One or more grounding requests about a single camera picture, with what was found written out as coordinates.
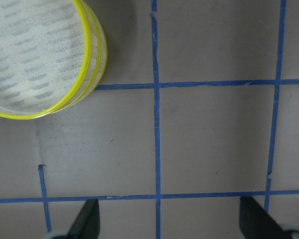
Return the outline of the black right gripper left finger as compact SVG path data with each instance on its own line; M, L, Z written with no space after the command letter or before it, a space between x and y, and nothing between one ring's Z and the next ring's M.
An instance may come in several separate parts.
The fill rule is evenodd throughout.
M68 239L97 239L100 234L100 211L98 199L87 200L70 230Z

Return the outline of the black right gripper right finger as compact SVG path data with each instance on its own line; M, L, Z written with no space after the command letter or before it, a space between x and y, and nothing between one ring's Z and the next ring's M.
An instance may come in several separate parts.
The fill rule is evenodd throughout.
M239 227L246 239L292 239L253 197L240 197Z

